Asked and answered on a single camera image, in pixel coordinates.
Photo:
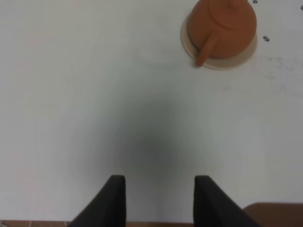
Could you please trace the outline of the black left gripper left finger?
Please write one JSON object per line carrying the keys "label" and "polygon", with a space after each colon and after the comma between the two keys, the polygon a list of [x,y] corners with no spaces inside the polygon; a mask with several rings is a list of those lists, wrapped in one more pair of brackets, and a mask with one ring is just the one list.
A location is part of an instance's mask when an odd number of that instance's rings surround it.
{"label": "black left gripper left finger", "polygon": [[125,177],[123,175],[110,176],[96,197],[68,226],[125,227]]}

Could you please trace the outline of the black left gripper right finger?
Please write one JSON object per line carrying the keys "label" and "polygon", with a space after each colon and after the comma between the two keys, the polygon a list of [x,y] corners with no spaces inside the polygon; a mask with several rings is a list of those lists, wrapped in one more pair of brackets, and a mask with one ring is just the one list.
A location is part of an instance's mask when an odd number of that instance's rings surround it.
{"label": "black left gripper right finger", "polygon": [[206,175],[195,177],[195,227],[257,227],[229,196]]}

